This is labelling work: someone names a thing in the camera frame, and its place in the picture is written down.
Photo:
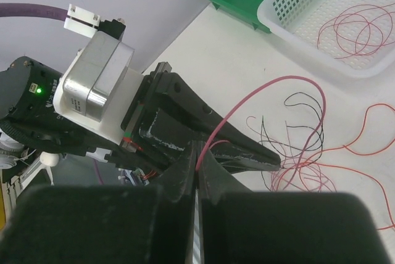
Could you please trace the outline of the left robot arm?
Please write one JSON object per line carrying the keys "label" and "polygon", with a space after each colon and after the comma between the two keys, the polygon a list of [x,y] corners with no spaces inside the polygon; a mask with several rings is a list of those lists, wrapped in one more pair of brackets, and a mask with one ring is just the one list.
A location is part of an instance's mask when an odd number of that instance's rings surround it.
{"label": "left robot arm", "polygon": [[143,76],[131,99],[110,116],[111,133],[85,128],[56,112],[61,74],[23,56],[1,72],[1,131],[22,146],[84,156],[104,149],[104,160],[127,170],[161,175],[189,148],[196,166],[212,157],[230,173],[278,171],[280,156],[244,135],[209,107],[170,66]]}

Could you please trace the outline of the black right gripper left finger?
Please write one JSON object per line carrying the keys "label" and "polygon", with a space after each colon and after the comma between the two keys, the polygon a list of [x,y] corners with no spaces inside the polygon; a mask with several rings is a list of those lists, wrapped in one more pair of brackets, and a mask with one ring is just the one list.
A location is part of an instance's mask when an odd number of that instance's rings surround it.
{"label": "black right gripper left finger", "polygon": [[36,186],[1,234],[2,263],[191,263],[190,145],[147,186]]}

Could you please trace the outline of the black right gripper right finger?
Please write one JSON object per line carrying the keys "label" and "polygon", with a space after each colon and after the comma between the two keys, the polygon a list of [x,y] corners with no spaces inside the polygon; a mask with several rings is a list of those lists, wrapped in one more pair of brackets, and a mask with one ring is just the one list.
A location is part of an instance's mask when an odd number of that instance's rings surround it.
{"label": "black right gripper right finger", "polygon": [[253,192],[198,144],[203,263],[384,263],[370,212],[348,193]]}

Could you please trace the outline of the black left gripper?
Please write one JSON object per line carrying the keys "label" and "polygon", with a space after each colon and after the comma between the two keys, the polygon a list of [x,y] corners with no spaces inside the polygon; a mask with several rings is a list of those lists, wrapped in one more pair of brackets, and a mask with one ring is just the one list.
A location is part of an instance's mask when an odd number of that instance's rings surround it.
{"label": "black left gripper", "polygon": [[178,162],[191,161],[191,141],[231,171],[278,171],[280,156],[231,125],[229,119],[263,88],[253,89],[224,116],[204,102],[168,62],[143,78],[121,127],[121,168],[162,174]]}

